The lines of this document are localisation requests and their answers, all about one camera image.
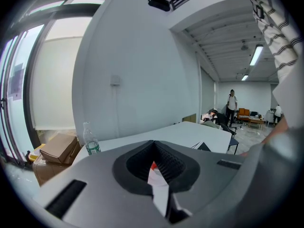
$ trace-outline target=black pants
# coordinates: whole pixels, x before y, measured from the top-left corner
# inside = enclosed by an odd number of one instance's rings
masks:
[[[230,115],[231,115],[231,120],[230,120],[230,127],[231,127],[231,125],[233,124],[234,110],[230,110],[229,108],[227,108],[227,119],[226,119],[227,125],[229,122]]]
[[[277,118],[277,123],[279,123],[280,120],[281,120],[281,117],[280,117],[280,116],[274,115],[274,124],[276,123],[276,118]]]

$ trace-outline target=black camera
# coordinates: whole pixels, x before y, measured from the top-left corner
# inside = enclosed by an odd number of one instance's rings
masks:
[[[170,11],[170,5],[167,0],[148,0],[148,4],[165,12]]]

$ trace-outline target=ceiling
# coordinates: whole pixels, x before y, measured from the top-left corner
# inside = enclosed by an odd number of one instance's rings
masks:
[[[221,82],[241,81],[244,74],[249,74],[247,81],[278,81],[274,57],[257,27],[249,0],[239,9],[188,27],[184,33],[206,56],[201,63],[213,67]],[[264,45],[264,49],[256,65],[249,66],[257,44]]]

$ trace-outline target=water bottle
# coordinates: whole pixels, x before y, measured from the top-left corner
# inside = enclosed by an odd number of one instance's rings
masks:
[[[84,123],[84,141],[89,155],[100,152],[98,140],[92,134],[90,122]]]

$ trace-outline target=brown cardboard box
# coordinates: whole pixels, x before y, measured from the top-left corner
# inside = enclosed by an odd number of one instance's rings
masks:
[[[39,185],[41,186],[49,179],[71,166],[80,149],[80,144],[79,142],[77,142],[75,147],[71,150],[66,159],[63,161],[64,163],[55,163],[47,161],[42,155],[39,155],[39,157],[33,163],[33,171]]]
[[[70,164],[60,164],[46,161],[42,155],[39,155],[39,157],[33,163],[33,171],[39,185],[41,186],[69,166]]]
[[[76,136],[58,133],[40,149],[42,156],[52,162],[64,163],[77,143]]]

